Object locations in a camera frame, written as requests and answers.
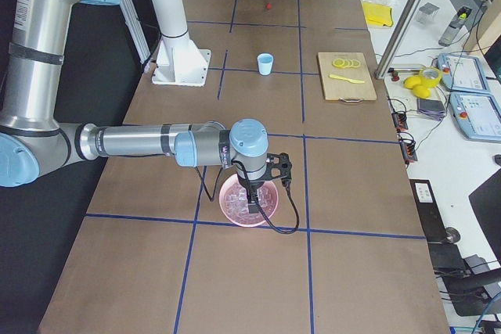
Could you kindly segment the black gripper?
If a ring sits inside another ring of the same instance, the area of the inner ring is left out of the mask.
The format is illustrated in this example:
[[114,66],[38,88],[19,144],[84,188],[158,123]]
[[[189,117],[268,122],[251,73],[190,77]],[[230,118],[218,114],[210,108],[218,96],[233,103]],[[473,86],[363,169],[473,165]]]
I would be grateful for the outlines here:
[[246,180],[245,178],[239,177],[239,183],[242,187],[246,189],[247,201],[248,201],[248,213],[249,214],[259,214],[259,208],[257,205],[257,190],[263,186],[265,183],[263,180]]

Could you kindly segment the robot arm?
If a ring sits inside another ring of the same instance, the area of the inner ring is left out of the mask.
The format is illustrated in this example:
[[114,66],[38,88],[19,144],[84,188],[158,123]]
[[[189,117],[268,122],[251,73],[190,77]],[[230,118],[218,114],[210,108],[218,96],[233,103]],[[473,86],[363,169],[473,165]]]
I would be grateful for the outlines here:
[[1,220],[85,211],[143,66],[119,0],[1,0]]

